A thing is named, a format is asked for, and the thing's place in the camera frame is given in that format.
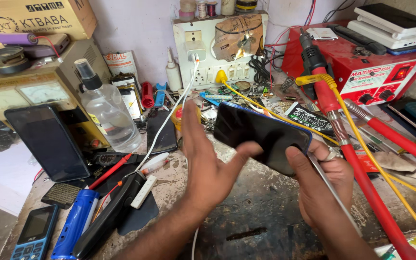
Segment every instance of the phone screen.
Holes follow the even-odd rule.
[[[253,158],[286,176],[293,176],[293,169],[285,149],[295,146],[306,154],[312,140],[308,130],[228,102],[219,105],[213,134],[233,148],[246,141],[257,142],[264,152]]]
[[[54,107],[11,109],[5,116],[52,181],[89,177],[85,160]]]
[[[165,122],[165,119],[170,114],[167,110],[157,110],[149,113],[147,122],[147,151],[152,146],[153,139],[157,135],[158,130]],[[174,123],[168,120],[165,127],[161,130],[158,135],[158,140],[153,147],[151,155],[166,153],[177,149],[176,130]]]

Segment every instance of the white power strip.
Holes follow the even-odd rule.
[[[133,202],[131,203],[131,207],[135,209],[139,209],[142,203],[144,202],[144,200],[147,198],[147,195],[149,195],[150,191],[152,190],[156,182],[157,182],[157,177],[153,175],[149,175],[146,183],[144,183],[144,186],[142,186],[139,193],[137,193],[136,198],[134,198]]]

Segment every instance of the blue phone frame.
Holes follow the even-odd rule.
[[[78,192],[52,251],[51,259],[76,259],[73,255],[73,248],[79,237],[89,227],[98,199],[99,192],[93,190]]]
[[[57,216],[59,214],[59,206],[51,205],[51,206],[43,207],[40,209],[32,210],[30,211],[30,214],[29,214],[31,215],[33,211],[42,210],[42,209],[46,209],[49,207],[52,207],[54,209],[52,211],[52,216],[50,218],[49,223],[46,223],[49,226],[48,231],[46,232],[46,235],[42,239],[32,240],[29,242],[25,242],[23,244],[19,244],[19,240],[20,240],[20,236],[19,236],[19,239],[17,240],[17,244],[15,245],[14,251],[12,252],[11,260],[43,260],[44,259],[44,257],[46,256],[48,247],[49,247],[49,242],[51,240],[51,236],[55,227],[55,223],[57,222]],[[32,246],[32,249],[30,250],[30,253],[23,254],[25,251],[25,248],[31,247],[31,246]]]

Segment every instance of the glue bottle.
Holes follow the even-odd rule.
[[[103,84],[86,59],[75,61],[75,66],[87,89],[81,97],[81,103],[91,120],[113,150],[122,153],[135,151],[142,138],[118,88]]]
[[[181,73],[179,72],[179,66],[173,61],[171,57],[170,48],[166,50],[168,52],[168,65],[166,65],[166,76],[168,77],[168,85],[173,92],[182,88]]]

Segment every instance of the cardboard box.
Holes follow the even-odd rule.
[[[66,33],[77,41],[90,39],[96,26],[88,0],[0,0],[0,33]]]

